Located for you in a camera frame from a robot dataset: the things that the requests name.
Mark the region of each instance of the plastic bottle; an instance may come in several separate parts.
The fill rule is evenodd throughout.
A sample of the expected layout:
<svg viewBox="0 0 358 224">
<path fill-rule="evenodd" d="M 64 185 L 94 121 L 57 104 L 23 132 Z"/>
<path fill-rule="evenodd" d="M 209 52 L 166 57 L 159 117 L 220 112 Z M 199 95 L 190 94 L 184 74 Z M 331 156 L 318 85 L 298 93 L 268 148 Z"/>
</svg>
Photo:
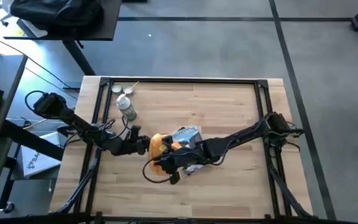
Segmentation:
<svg viewBox="0 0 358 224">
<path fill-rule="evenodd" d="M 128 121 L 136 119 L 136 112 L 131 104 L 131 100 L 125 94 L 117 97 L 116 104 L 121 113 L 128 118 Z"/>
</svg>

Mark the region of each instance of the butcher block tabletop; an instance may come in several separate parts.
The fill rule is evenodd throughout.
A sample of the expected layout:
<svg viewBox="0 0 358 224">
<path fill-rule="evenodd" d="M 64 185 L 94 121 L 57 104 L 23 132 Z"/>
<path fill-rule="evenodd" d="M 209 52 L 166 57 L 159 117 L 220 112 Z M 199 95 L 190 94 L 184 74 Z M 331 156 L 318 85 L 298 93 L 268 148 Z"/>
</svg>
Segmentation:
<svg viewBox="0 0 358 224">
<path fill-rule="evenodd" d="M 101 77 L 84 77 L 75 113 L 91 122 Z M 135 82 L 122 82 L 122 86 Z M 273 110 L 292 121 L 282 79 L 267 79 Z M 108 91 L 103 91 L 104 108 Z M 112 95 L 108 120 L 111 130 L 120 133 L 124 125 Z M 172 133 L 196 125 L 203 139 L 224 137 L 259 120 L 253 85 L 223 83 L 139 82 L 129 96 L 137 113 L 131 124 L 142 126 L 140 135 Z M 102 123 L 103 110 L 98 123 Z M 57 210 L 78 185 L 86 144 L 74 142 L 65 149 L 50 211 Z M 114 157 L 102 152 L 94 193 L 92 214 L 107 217 L 188 217 L 188 218 L 264 218 L 273 216 L 262 140 L 255 139 L 230 150 L 221 166 L 205 166 L 181 180 L 153 184 L 142 175 L 147 154 Z M 288 188 L 303 208 L 311 210 L 308 188 L 295 146 L 283 146 L 282 159 Z M 150 169 L 151 179 L 163 179 Z M 85 210 L 89 186 L 85 188 L 81 210 Z M 284 214 L 282 193 L 277 187 L 280 212 Z"/>
</svg>

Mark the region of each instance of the orange object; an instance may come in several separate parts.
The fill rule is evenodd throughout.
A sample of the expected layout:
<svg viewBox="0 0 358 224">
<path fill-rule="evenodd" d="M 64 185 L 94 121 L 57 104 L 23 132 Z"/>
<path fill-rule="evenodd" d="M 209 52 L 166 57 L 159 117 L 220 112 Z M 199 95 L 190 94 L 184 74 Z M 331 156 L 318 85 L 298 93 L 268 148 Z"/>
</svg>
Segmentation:
<svg viewBox="0 0 358 224">
<path fill-rule="evenodd" d="M 162 139 L 168 136 L 167 134 L 155 134 L 152 139 L 150 140 L 150 147 L 149 147 L 149 157 L 153 159 L 159 155 L 161 155 L 167 147 L 162 144 Z M 180 149 L 182 146 L 179 142 L 174 142 L 171 144 L 173 150 Z M 168 175 L 164 170 L 162 170 L 160 165 L 154 164 L 154 161 L 150 163 L 150 169 L 158 175 Z"/>
</svg>

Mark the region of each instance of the black desk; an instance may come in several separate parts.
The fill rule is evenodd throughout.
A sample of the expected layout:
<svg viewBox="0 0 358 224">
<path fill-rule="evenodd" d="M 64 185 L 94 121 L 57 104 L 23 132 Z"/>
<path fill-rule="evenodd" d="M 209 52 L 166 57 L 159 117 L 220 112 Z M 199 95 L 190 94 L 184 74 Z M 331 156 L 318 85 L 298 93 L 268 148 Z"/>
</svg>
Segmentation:
<svg viewBox="0 0 358 224">
<path fill-rule="evenodd" d="M 85 75 L 96 75 L 91 65 L 82 54 L 80 48 L 75 43 L 76 40 L 103 40 L 112 41 L 114 37 L 114 31 L 116 30 L 117 18 L 119 14 L 119 8 L 121 0 L 101 0 L 102 7 L 104 9 L 103 23 L 96 30 L 93 30 L 89 34 L 85 34 L 80 38 L 74 39 L 69 35 L 54 35 L 48 34 L 44 37 L 36 37 L 21 20 L 18 20 L 18 25 L 23 29 L 26 36 L 9 36 L 4 37 L 5 39 L 16 39 L 16 40 L 61 40 L 69 51 L 71 56 L 77 62 L 78 66 L 82 69 Z"/>
</svg>

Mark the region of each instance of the chair wheel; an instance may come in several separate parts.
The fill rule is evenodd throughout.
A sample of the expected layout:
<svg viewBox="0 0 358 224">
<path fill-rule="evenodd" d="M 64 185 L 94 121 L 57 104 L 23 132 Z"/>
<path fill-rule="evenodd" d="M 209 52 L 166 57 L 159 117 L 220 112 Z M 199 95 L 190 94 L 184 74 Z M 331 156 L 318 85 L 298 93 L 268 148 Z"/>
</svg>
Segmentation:
<svg viewBox="0 0 358 224">
<path fill-rule="evenodd" d="M 11 213 L 13 210 L 15 209 L 15 204 L 13 204 L 12 202 L 7 202 L 6 203 L 6 207 L 4 209 L 0 209 L 0 211 L 2 211 L 5 214 L 9 214 Z"/>
</svg>

